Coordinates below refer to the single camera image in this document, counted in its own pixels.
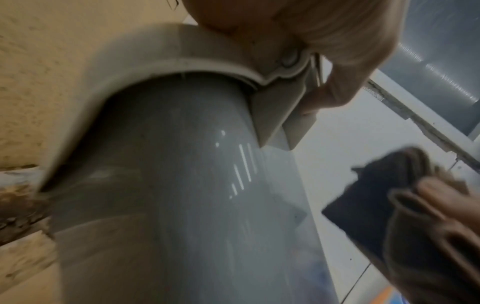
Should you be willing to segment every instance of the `finger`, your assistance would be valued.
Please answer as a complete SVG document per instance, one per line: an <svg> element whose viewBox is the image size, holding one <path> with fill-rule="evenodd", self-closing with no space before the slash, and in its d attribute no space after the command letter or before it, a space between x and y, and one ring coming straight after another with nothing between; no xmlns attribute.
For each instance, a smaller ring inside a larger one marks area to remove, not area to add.
<svg viewBox="0 0 480 304"><path fill-rule="evenodd" d="M422 179L418 193L429 204L480 234L480 199L466 196L434 177Z"/></svg>

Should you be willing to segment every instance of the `hand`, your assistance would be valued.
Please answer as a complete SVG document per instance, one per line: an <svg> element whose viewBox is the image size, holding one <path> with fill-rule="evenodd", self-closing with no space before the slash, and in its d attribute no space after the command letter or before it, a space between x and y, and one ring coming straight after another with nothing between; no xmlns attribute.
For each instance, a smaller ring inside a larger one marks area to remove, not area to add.
<svg viewBox="0 0 480 304"><path fill-rule="evenodd" d="M433 207L480 235L480 198L463 195L434 177L423 178L417 189Z"/></svg>

